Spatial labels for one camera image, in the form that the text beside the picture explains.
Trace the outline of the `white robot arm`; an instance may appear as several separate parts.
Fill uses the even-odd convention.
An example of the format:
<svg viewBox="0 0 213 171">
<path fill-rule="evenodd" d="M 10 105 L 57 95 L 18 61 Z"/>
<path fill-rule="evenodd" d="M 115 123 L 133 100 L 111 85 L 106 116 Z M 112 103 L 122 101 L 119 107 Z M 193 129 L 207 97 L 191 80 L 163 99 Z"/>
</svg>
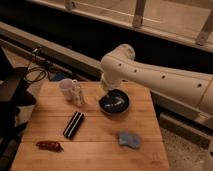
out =
<svg viewBox="0 0 213 171">
<path fill-rule="evenodd" d="M 122 80 L 148 87 L 154 93 L 199 112 L 213 115 L 213 75 L 136 62 L 135 51 L 121 44 L 101 59 L 105 91 Z"/>
</svg>

